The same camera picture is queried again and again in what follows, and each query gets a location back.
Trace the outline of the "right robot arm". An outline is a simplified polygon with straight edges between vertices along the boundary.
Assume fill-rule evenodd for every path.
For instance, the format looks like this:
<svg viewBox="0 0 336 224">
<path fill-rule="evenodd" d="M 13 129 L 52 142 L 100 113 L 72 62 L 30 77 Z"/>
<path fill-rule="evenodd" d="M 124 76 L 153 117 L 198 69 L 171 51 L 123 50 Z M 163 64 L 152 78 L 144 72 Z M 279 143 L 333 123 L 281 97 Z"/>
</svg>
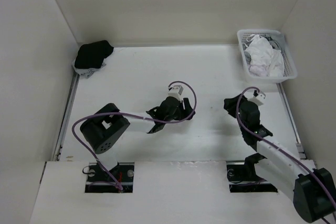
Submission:
<svg viewBox="0 0 336 224">
<path fill-rule="evenodd" d="M 243 172 L 248 179 L 260 177 L 270 182 L 292 201 L 307 223 L 335 212 L 331 173 L 316 168 L 311 160 L 300 160 L 274 141 L 273 134 L 261 124 L 259 107 L 253 99 L 243 94 L 224 99 L 224 109 L 237 120 L 244 142 L 255 151 L 245 159 Z"/>
</svg>

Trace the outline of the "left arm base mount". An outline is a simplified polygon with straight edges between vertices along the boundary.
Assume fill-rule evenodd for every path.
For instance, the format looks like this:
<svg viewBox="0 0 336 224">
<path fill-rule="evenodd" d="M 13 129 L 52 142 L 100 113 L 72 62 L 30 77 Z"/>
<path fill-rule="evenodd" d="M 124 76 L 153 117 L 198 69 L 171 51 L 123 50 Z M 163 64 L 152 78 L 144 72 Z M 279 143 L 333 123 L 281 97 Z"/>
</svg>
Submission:
<svg viewBox="0 0 336 224">
<path fill-rule="evenodd" d="M 114 186 L 115 181 L 96 163 L 90 163 L 82 169 L 86 175 L 85 193 L 132 193 L 135 163 L 118 163 L 110 173 L 123 187 L 122 190 Z"/>
</svg>

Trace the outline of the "white tank top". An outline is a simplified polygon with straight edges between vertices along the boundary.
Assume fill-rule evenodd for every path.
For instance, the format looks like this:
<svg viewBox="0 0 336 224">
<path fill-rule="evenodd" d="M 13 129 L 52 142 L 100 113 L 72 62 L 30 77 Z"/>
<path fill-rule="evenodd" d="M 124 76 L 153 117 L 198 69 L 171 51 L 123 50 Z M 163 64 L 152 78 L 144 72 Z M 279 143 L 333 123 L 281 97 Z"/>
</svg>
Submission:
<svg viewBox="0 0 336 224">
<path fill-rule="evenodd" d="M 282 52 L 274 50 L 261 35 L 249 35 L 243 43 L 248 70 L 258 77 L 283 77 L 285 64 Z"/>
</svg>

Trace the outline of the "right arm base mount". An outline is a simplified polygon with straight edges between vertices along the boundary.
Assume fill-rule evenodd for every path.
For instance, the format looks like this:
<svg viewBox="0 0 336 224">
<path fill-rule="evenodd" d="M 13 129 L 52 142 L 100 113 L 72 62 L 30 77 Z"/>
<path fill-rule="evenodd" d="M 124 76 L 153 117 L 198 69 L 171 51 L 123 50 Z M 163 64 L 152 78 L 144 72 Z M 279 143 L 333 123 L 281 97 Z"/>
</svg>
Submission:
<svg viewBox="0 0 336 224">
<path fill-rule="evenodd" d="M 278 189 L 265 179 L 259 177 L 255 165 L 262 159 L 256 153 L 245 158 L 243 162 L 227 162 L 227 180 L 231 193 L 277 193 Z"/>
</svg>

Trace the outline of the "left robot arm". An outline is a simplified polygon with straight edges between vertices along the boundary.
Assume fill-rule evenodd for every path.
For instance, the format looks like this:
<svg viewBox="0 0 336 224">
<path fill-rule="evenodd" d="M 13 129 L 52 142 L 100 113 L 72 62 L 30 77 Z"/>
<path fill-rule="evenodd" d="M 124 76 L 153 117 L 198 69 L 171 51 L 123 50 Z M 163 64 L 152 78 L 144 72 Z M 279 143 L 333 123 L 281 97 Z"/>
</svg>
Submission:
<svg viewBox="0 0 336 224">
<path fill-rule="evenodd" d="M 159 106 L 146 111 L 145 116 L 122 113 L 113 103 L 105 105 L 96 114 L 88 116 L 80 131 L 89 143 L 89 151 L 95 158 L 108 151 L 129 130 L 154 134 L 166 124 L 190 120 L 195 114 L 189 99 L 168 96 Z"/>
</svg>

